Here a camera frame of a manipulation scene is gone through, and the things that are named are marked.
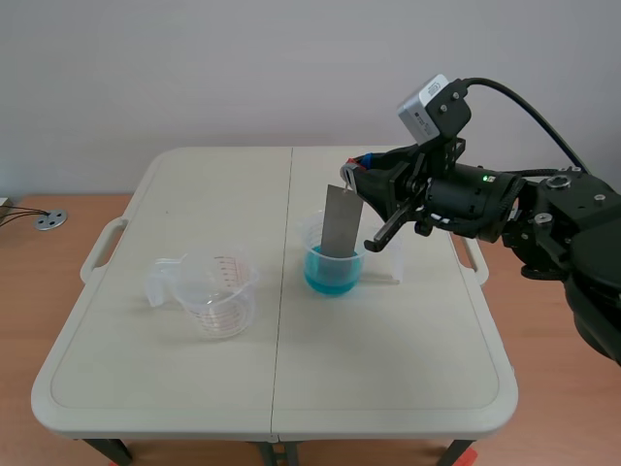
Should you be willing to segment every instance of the plastic measuring cup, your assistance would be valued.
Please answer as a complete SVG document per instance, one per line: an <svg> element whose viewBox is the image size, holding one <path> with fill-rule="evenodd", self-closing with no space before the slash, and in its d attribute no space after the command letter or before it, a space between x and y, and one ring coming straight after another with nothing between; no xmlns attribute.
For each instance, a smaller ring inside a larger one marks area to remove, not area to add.
<svg viewBox="0 0 621 466"><path fill-rule="evenodd" d="M307 218L300 226L306 249L304 277L312 289L322 294L337 296L350 291L360 280L366 250L363 236L358 240L351 257L336 258L321 253L323 212Z"/></svg>
<svg viewBox="0 0 621 466"><path fill-rule="evenodd" d="M158 259L147 275L152 307L174 297L208 338L232 337L254 318L258 273L241 250L195 250L180 259Z"/></svg>

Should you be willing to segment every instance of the table leg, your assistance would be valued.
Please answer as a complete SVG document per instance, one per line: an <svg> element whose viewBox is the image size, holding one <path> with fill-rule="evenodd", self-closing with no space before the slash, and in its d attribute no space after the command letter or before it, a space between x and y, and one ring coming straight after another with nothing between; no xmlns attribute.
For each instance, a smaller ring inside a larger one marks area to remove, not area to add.
<svg viewBox="0 0 621 466"><path fill-rule="evenodd" d="M132 463L131 453L119 439L84 439L84 441L118 466L129 466Z"/></svg>
<svg viewBox="0 0 621 466"><path fill-rule="evenodd" d="M442 454L438 466L452 466L470 448L474 440L454 440Z"/></svg>
<svg viewBox="0 0 621 466"><path fill-rule="evenodd" d="M298 444L300 442L282 442L288 466L300 466L298 461Z"/></svg>
<svg viewBox="0 0 621 466"><path fill-rule="evenodd" d="M274 444L269 442L252 442L257 446L263 459L263 466L278 466L277 456L274 453Z"/></svg>

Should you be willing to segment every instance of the blue liquid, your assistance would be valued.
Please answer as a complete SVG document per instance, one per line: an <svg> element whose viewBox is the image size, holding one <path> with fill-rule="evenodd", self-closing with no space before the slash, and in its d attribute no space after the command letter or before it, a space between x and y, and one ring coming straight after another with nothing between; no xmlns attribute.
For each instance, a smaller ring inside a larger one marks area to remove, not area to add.
<svg viewBox="0 0 621 466"><path fill-rule="evenodd" d="M319 252L319 246L313 248ZM311 252L304 260L304 278L312 289L338 296L350 291L360 279L362 257L347 261L330 260Z"/></svg>

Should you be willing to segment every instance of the white wall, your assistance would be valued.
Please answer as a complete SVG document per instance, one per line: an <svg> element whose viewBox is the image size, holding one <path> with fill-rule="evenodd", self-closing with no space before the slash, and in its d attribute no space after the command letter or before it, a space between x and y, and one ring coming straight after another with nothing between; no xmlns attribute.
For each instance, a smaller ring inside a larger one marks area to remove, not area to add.
<svg viewBox="0 0 621 466"><path fill-rule="evenodd" d="M618 188L620 18L619 0L4 0L0 191L129 191L181 146L410 144L396 106L437 72L510 84ZM500 94L469 103L467 163L565 163Z"/></svg>

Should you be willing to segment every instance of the orange table leg cap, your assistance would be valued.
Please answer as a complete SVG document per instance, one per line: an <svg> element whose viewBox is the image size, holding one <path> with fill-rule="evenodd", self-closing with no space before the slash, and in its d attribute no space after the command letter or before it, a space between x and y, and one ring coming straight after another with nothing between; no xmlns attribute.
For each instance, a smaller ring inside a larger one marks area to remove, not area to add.
<svg viewBox="0 0 621 466"><path fill-rule="evenodd" d="M478 458L478 453L473 449L467 449L457 461L455 466L473 466L474 462Z"/></svg>

